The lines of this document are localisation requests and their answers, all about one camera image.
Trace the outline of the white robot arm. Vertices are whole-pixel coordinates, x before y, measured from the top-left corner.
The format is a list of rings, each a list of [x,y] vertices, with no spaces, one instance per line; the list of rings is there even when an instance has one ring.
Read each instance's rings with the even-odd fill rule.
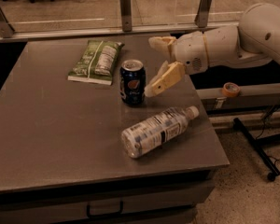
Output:
[[[176,38],[153,36],[149,45],[166,61],[145,86],[145,96],[166,91],[185,75],[215,66],[258,67],[274,60],[280,65],[280,7],[258,3],[249,7],[239,23]]]

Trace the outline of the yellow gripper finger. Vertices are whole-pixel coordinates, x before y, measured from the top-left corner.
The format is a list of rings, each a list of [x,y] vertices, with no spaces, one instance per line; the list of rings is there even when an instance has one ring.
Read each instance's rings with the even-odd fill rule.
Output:
[[[148,40],[150,47],[160,52],[167,60],[172,58],[172,45],[176,41],[174,36],[153,36]]]
[[[185,65],[181,62],[164,62],[157,75],[145,86],[145,96],[154,97],[161,94],[178,83],[185,74]]]

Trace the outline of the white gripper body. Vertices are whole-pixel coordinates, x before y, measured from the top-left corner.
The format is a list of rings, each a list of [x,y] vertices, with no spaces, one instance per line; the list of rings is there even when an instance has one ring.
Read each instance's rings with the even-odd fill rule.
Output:
[[[172,45],[175,61],[186,67],[189,75],[199,74],[208,69],[208,58],[202,32],[180,36]]]

